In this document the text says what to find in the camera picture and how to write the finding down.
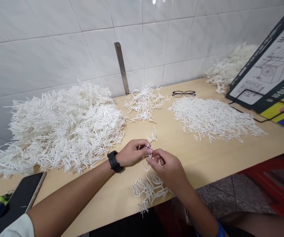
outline finger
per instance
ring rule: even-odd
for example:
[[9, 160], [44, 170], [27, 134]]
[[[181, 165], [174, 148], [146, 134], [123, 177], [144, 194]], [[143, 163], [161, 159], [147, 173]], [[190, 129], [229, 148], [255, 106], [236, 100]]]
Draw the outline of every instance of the finger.
[[160, 161], [161, 161], [161, 166], [164, 166], [165, 161], [163, 160], [163, 158], [160, 158]]
[[164, 171], [164, 169], [160, 167], [159, 164], [155, 162], [155, 160], [147, 158], [146, 161], [157, 174], [161, 174]]
[[166, 160], [166, 158], [167, 158], [167, 151], [164, 151], [164, 150], [162, 150], [162, 149], [156, 149], [156, 150], [154, 150], [153, 151], [153, 155], [154, 155], [154, 157], [156, 156], [156, 155], [159, 155], [159, 156], [161, 156], [161, 158], [165, 161]]
[[160, 157], [159, 155], [156, 155], [156, 156], [154, 157], [155, 162], [158, 163], [158, 161], [159, 161], [160, 158], [161, 158], [161, 157]]
[[141, 150], [137, 150], [134, 152], [134, 156], [135, 156], [135, 159], [139, 159], [141, 158], [142, 156], [145, 156], [145, 155], [151, 155], [153, 153], [153, 150], [152, 149], [148, 149], [148, 148], [143, 148]]
[[135, 140], [133, 140], [133, 141], [134, 141], [134, 146], [135, 146], [135, 147], [138, 147], [139, 145], [141, 145], [141, 146], [147, 146], [147, 145], [149, 145], [147, 148], [151, 148], [150, 143], [149, 143], [148, 140], [146, 140], [146, 139], [135, 139]]

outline wooden table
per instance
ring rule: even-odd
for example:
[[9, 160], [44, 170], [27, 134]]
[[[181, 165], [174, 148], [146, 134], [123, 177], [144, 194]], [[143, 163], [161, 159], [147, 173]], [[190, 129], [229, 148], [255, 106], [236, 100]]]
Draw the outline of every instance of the wooden table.
[[[171, 96], [172, 91], [176, 90], [193, 90], [200, 98], [229, 102], [223, 95], [216, 94], [215, 87], [206, 84], [204, 79], [166, 86], [161, 89], [161, 93]], [[257, 124], [268, 135], [262, 137], [248, 135], [243, 137], [244, 143], [236, 140], [228, 142], [216, 140], [210, 143], [208, 138], [196, 141], [194, 135], [188, 131], [183, 132], [183, 126], [167, 110], [174, 100], [175, 98], [172, 98], [171, 102], [166, 102], [162, 106], [162, 109], [154, 110], [153, 117], [157, 124], [147, 121], [127, 123], [125, 137], [121, 145], [116, 146], [116, 150], [120, 151], [131, 139], [151, 137], [155, 126], [158, 142], [152, 143], [154, 149], [162, 148], [176, 155], [181, 160], [194, 188], [202, 187], [284, 153], [284, 128], [269, 121]], [[118, 108], [127, 115], [128, 111], [122, 108], [122, 104], [119, 104]], [[128, 117], [133, 118], [135, 114], [132, 112]], [[0, 195], [15, 189], [22, 177], [21, 175], [13, 175], [8, 179], [0, 177]], [[35, 204], [76, 177], [77, 175], [64, 173], [62, 170], [51, 170], [45, 178]], [[113, 175], [63, 236], [77, 236], [140, 212], [144, 197], [135, 198], [131, 187], [138, 178], [146, 179], [141, 161], [132, 167], [127, 167], [122, 174]], [[154, 205], [163, 201], [159, 199]]]

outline black watch strap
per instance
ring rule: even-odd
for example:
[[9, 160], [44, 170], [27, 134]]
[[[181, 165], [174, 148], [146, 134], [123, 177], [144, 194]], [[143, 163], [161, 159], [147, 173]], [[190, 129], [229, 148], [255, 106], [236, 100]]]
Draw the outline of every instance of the black watch strap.
[[120, 164], [117, 162], [116, 160], [116, 155], [118, 154], [118, 152], [116, 151], [112, 151], [111, 153], [109, 153], [107, 155], [108, 159], [109, 159], [109, 163], [111, 168], [116, 172], [119, 173], [120, 171], [123, 170], [123, 167], [120, 166]]

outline hand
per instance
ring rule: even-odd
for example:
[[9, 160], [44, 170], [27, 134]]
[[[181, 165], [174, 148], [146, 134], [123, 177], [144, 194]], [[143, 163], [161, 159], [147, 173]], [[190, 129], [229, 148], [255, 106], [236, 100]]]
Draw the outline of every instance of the hand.
[[[138, 150], [139, 145], [147, 148]], [[129, 166], [140, 159], [142, 156], [151, 155], [153, 150], [146, 139], [131, 140], [128, 144], [116, 155], [116, 160], [120, 166]]]
[[152, 157], [154, 159], [147, 158], [146, 161], [179, 199], [193, 191], [184, 168], [176, 156], [162, 149], [156, 149]]

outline person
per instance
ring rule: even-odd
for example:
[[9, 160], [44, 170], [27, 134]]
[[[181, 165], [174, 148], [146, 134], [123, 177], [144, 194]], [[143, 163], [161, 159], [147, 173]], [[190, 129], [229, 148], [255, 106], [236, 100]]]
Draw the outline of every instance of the person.
[[[139, 145], [146, 148], [139, 150]], [[115, 158], [125, 167], [150, 154], [152, 158], [147, 158], [147, 162], [188, 210], [198, 236], [284, 236], [284, 219], [279, 217], [235, 213], [216, 220], [190, 185], [180, 160], [162, 149], [152, 150], [145, 139], [131, 140]], [[109, 161], [104, 161], [39, 202], [7, 227], [0, 237], [61, 236], [114, 173]]]

